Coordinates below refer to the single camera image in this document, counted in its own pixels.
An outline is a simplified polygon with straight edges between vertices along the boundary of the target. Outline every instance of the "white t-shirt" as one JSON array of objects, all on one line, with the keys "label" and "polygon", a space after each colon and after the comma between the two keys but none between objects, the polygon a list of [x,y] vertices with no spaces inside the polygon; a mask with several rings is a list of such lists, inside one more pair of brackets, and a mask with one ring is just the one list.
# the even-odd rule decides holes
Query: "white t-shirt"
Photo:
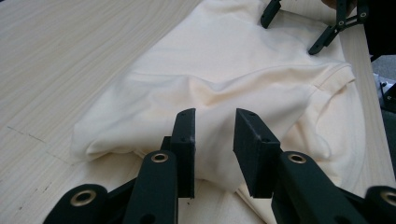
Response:
[{"label": "white t-shirt", "polygon": [[203,1],[97,99],[75,126],[72,154],[143,157],[172,133],[179,111],[194,107],[195,176],[236,190],[244,179],[233,154],[234,117],[244,108],[283,150],[308,154],[336,185],[352,189],[365,132],[340,40],[311,56],[326,26],[279,11],[263,29],[264,8],[260,0]]}]

